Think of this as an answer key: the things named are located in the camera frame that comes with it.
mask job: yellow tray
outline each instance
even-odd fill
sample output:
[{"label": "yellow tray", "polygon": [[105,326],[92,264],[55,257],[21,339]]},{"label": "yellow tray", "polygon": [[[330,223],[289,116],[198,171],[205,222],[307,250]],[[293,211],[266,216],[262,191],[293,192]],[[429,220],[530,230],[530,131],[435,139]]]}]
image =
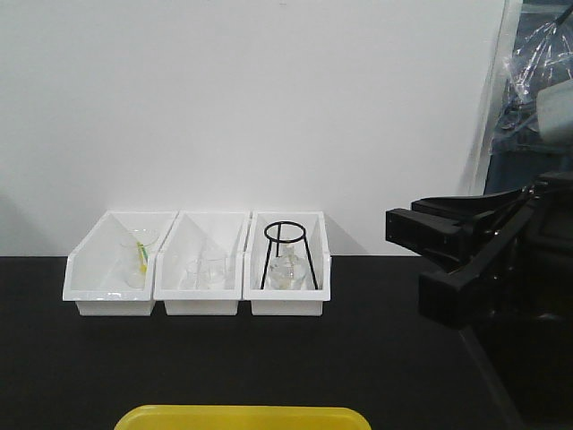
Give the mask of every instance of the yellow tray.
[{"label": "yellow tray", "polygon": [[115,430],[371,430],[347,408],[280,406],[141,406]]}]

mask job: black countertop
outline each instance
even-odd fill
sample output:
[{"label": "black countertop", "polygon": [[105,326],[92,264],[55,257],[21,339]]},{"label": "black countertop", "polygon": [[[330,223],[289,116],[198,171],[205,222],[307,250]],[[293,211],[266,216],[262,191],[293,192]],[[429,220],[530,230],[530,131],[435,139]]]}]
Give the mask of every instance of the black countertop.
[{"label": "black countertop", "polygon": [[168,317],[161,303],[151,317],[80,317],[61,301],[65,258],[2,258],[0,428],[112,429],[144,404],[340,406],[373,429],[516,427],[479,353],[417,314],[417,274],[430,268],[335,257],[320,318],[255,317],[246,302],[228,317]]}]

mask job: plastic bag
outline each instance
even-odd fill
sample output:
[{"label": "plastic bag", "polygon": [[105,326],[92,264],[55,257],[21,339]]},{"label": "plastic bag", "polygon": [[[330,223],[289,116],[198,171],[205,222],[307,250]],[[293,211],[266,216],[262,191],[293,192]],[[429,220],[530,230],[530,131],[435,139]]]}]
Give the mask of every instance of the plastic bag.
[{"label": "plastic bag", "polygon": [[505,60],[508,73],[503,109],[495,128],[492,153],[569,148],[544,145],[539,136],[535,100],[540,90],[573,79],[573,4],[561,13],[522,13],[514,51]]},{"label": "plastic bag", "polygon": [[537,93],[573,78],[573,29],[563,25],[573,5],[556,20],[536,28],[506,61],[509,81],[521,104],[535,101]]}]

